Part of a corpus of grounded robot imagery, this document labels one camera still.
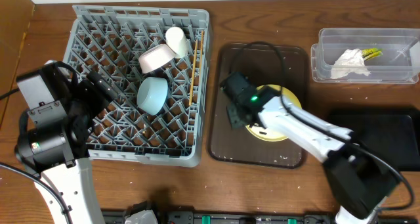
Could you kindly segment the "yellow plate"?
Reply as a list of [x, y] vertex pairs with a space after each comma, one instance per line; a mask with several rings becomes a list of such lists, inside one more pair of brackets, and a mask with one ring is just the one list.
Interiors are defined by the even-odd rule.
[[[295, 106], [297, 106], [299, 108], [302, 108], [299, 99], [289, 89], [284, 87], [283, 88], [283, 94], [291, 101], [292, 104], [294, 104]], [[252, 134], [252, 136], [254, 136], [254, 137], [256, 137], [260, 140], [263, 140], [263, 141], [279, 142], [279, 141], [284, 141], [284, 140], [288, 139], [287, 136], [285, 136], [281, 133], [278, 133], [276, 131], [273, 131], [271, 129], [264, 129], [264, 128], [258, 127], [258, 126], [250, 127], [249, 125], [247, 125], [245, 128], [248, 130], [248, 132], [250, 132], [250, 134]]]

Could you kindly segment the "wooden chopstick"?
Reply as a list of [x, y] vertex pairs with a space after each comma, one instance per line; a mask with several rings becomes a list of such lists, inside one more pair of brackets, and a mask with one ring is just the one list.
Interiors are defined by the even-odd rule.
[[192, 105], [192, 98], [193, 98], [193, 92], [194, 92], [194, 79], [195, 79], [195, 71], [196, 71], [197, 54], [198, 54], [198, 39], [195, 41], [195, 47], [194, 47], [192, 77], [191, 77], [190, 95], [189, 95], [189, 101], [188, 101], [188, 105], [189, 106]]
[[205, 32], [204, 30], [201, 31], [201, 38], [200, 38], [200, 52], [199, 52], [199, 58], [200, 60], [202, 59], [203, 56], [203, 47], [204, 47], [204, 37], [205, 37]]

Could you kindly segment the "light blue bowl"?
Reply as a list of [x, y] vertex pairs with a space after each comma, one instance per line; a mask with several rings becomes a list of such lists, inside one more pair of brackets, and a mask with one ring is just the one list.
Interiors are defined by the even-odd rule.
[[137, 106], [149, 115], [156, 115], [163, 108], [168, 90], [168, 82], [164, 78], [146, 78], [137, 93]]

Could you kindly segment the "pink plastic bowl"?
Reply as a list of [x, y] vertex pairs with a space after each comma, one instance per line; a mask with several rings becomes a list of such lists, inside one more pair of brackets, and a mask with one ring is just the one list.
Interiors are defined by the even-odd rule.
[[143, 74], [152, 72], [169, 61], [174, 59], [175, 53], [166, 44], [159, 44], [151, 49], [148, 49], [145, 53], [141, 54], [138, 58], [140, 68]]

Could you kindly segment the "cream plastic cup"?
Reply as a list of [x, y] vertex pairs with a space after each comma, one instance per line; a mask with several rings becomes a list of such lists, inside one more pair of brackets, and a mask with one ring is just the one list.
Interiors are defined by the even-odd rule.
[[188, 54], [187, 38], [180, 27], [173, 26], [166, 33], [166, 44], [175, 53], [175, 58], [183, 58]]

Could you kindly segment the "white napkin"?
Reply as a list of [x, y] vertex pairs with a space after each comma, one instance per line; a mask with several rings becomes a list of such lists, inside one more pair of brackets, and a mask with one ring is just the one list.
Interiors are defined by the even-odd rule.
[[362, 50], [347, 49], [331, 67], [331, 79], [339, 79], [350, 73], [369, 76], [371, 72], [365, 66]]

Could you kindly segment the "green snack wrapper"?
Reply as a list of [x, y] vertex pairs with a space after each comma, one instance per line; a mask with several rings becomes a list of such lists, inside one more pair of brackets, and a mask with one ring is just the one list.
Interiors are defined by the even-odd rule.
[[373, 58], [376, 58], [378, 56], [382, 56], [382, 50], [378, 48], [370, 48], [370, 49], [364, 49], [362, 50], [362, 58], [367, 61]]

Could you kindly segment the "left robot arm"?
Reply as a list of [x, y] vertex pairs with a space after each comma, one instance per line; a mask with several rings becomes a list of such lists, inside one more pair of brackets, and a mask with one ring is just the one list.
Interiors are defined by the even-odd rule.
[[16, 79], [28, 108], [19, 118], [14, 153], [35, 179], [55, 223], [105, 223], [86, 141], [94, 118], [118, 94], [95, 71], [79, 80], [61, 61]]

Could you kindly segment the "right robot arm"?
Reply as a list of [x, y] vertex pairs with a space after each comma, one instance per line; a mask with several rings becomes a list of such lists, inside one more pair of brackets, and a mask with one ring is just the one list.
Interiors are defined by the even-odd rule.
[[240, 72], [220, 83], [230, 99], [233, 128], [257, 125], [276, 131], [313, 155], [340, 205], [336, 223], [370, 223], [399, 184], [399, 173], [352, 140], [352, 130], [327, 123], [295, 106], [284, 89], [256, 88]]

